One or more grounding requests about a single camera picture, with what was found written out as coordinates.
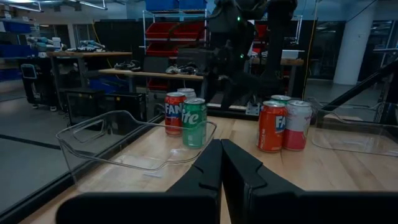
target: yellow cable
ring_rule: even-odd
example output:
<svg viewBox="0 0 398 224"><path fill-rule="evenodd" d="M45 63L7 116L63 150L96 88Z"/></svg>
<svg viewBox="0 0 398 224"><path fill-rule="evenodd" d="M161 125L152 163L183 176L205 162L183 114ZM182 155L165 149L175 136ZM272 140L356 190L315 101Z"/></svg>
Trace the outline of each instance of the yellow cable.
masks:
<svg viewBox="0 0 398 224"><path fill-rule="evenodd" d="M305 67L304 86L303 86L303 93L302 93L302 96L301 96L302 100L304 100L305 87L307 86L308 66L310 64L310 51L311 51L311 45L312 45L312 41L313 41L313 34L315 32L315 23L317 21L317 14L318 14L318 1L315 1L315 16L313 18L310 45L308 46L307 66Z"/></svg>
<svg viewBox="0 0 398 224"><path fill-rule="evenodd" d="M95 21L93 20L93 23L92 23L91 25L93 25L93 31L94 31L95 37L97 38L96 41L98 41L98 43L101 44L100 38L98 38L98 35L97 35L97 31L95 31L95 26L94 26L94 24L95 24ZM106 59L106 61L108 62L109 67L110 67L110 68L113 68L112 65L111 65L111 63L109 62L109 59L108 59L108 58Z"/></svg>

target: blue storage bin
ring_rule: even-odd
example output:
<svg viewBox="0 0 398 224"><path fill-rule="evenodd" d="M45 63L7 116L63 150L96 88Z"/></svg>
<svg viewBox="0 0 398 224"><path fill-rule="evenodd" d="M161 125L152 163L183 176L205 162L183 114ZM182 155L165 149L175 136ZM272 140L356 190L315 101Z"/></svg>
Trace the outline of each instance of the blue storage bin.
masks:
<svg viewBox="0 0 398 224"><path fill-rule="evenodd" d="M32 32L29 24L8 21L3 21L2 23L4 24L4 29L8 32L17 34L29 34Z"/></svg>
<svg viewBox="0 0 398 224"><path fill-rule="evenodd" d="M146 9L148 11L163 11L178 9L177 0L146 0Z"/></svg>
<svg viewBox="0 0 398 224"><path fill-rule="evenodd" d="M128 91L128 82L116 77L101 77L99 79L90 79L90 88L93 90L104 90L105 93L115 91Z"/></svg>
<svg viewBox="0 0 398 224"><path fill-rule="evenodd" d="M22 74L19 69L2 69L0 70L0 82L9 80L18 80L22 78Z"/></svg>
<svg viewBox="0 0 398 224"><path fill-rule="evenodd" d="M32 50L29 45L8 45L0 44L0 58L6 57L27 57L31 55L37 56L38 52Z"/></svg>
<svg viewBox="0 0 398 224"><path fill-rule="evenodd" d="M180 0L180 9L206 9L206 0Z"/></svg>

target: green soda can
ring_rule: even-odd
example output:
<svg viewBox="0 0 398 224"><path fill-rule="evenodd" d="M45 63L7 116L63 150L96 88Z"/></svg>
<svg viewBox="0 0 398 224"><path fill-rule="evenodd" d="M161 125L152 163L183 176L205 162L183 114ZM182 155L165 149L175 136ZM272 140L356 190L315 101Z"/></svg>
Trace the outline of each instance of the green soda can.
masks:
<svg viewBox="0 0 398 224"><path fill-rule="evenodd" d="M200 148L206 143L207 107L202 98L184 101L182 109L182 143L192 148Z"/></svg>
<svg viewBox="0 0 398 224"><path fill-rule="evenodd" d="M292 98L290 96L284 96L284 95L273 95L271 96L271 99L272 101L277 101L279 103L287 105L287 102L290 101Z"/></svg>

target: transparent plastic tray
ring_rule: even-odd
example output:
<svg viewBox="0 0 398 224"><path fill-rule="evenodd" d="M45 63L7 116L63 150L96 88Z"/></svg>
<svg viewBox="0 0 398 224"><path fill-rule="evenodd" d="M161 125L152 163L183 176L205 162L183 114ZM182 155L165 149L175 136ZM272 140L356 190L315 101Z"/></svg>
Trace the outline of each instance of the transparent plastic tray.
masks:
<svg viewBox="0 0 398 224"><path fill-rule="evenodd" d="M182 137L167 135L166 125L112 111L60 131L57 139L80 192L165 191L190 168L216 130L209 121L191 129L173 127L204 127L204 145L190 148Z"/></svg>
<svg viewBox="0 0 398 224"><path fill-rule="evenodd" d="M376 106L335 107L332 111L320 109L312 135L314 145L327 148L386 156L398 156L398 105L379 103Z"/></svg>

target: red and white can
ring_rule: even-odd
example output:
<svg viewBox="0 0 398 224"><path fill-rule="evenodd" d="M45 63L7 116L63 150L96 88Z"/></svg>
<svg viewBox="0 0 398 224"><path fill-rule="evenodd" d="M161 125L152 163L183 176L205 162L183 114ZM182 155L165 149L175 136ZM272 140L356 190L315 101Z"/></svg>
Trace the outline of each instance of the red and white can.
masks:
<svg viewBox="0 0 398 224"><path fill-rule="evenodd" d="M301 151L307 142L308 128L312 117L311 104L299 100L287 103L287 119L283 147Z"/></svg>
<svg viewBox="0 0 398 224"><path fill-rule="evenodd" d="M165 124L166 133L171 136L181 136L182 128L173 128L169 126L182 127L182 105L187 97L183 93L168 93L165 103Z"/></svg>

